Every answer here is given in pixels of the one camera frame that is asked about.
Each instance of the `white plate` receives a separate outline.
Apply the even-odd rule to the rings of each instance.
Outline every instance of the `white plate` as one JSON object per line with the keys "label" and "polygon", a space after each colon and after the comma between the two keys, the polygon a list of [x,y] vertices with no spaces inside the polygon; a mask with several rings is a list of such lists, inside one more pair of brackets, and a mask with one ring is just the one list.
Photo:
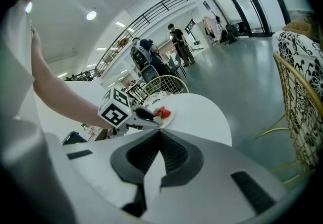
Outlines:
{"label": "white plate", "polygon": [[165,128],[167,125],[170,124],[170,122],[173,120],[175,115],[175,108],[173,105],[165,106],[165,109],[169,110],[171,112],[171,115],[167,117],[166,119],[163,119],[163,124],[160,126],[160,129]]}

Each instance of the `floral pattern fabric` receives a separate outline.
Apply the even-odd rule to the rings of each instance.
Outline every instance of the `floral pattern fabric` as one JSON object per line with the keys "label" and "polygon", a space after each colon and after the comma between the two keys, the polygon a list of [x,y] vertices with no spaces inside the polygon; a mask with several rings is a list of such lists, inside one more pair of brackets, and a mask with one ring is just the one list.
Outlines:
{"label": "floral pattern fabric", "polygon": [[[273,35],[275,52],[288,61],[316,91],[323,101],[323,53],[304,35],[276,32]],[[289,71],[282,70],[287,120],[294,140],[297,159],[306,170],[315,169],[322,149],[323,121],[306,99],[306,90]]]}
{"label": "floral pattern fabric", "polygon": [[154,93],[145,99],[143,106],[145,108],[149,108],[150,105],[155,104],[156,102],[160,101],[161,99],[163,99],[165,97],[169,97],[171,95],[173,95],[173,94],[170,92],[167,92],[167,91],[160,91],[160,92]]}

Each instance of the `metal railing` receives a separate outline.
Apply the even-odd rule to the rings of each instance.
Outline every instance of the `metal railing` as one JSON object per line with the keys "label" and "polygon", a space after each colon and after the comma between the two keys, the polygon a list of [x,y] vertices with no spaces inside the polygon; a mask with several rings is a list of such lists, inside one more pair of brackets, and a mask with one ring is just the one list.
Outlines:
{"label": "metal railing", "polygon": [[72,75],[71,78],[66,78],[65,81],[92,81],[98,77],[96,69],[92,69],[78,75]]}
{"label": "metal railing", "polygon": [[116,38],[112,45],[106,50],[100,61],[96,64],[95,73],[100,76],[108,67],[112,60],[120,53],[127,43],[131,42],[150,23],[158,19],[161,15],[174,9],[175,7],[187,2],[187,0],[162,0],[149,10],[135,19],[125,30]]}

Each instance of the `hanging clothes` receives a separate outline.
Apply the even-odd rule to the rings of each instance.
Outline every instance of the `hanging clothes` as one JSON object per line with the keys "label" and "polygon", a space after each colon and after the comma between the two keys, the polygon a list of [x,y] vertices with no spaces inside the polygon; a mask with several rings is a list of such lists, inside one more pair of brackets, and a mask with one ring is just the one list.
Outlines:
{"label": "hanging clothes", "polygon": [[210,19],[209,17],[204,17],[203,23],[204,23],[206,31],[208,32],[208,35],[210,35],[212,33],[215,36],[215,39],[220,38],[221,32],[220,32],[215,20]]}
{"label": "hanging clothes", "polygon": [[212,38],[215,38],[216,36],[214,36],[214,34],[212,32],[210,32],[206,27],[204,27],[205,32],[207,35],[211,36]]}

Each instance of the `white round table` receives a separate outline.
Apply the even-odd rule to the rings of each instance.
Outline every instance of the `white round table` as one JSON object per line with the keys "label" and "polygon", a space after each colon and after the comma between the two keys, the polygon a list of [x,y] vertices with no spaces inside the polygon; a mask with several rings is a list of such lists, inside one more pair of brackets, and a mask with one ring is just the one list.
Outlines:
{"label": "white round table", "polygon": [[175,115],[166,129],[195,135],[232,146],[229,124],[216,104],[206,97],[184,93],[166,97],[148,107],[173,106]]}

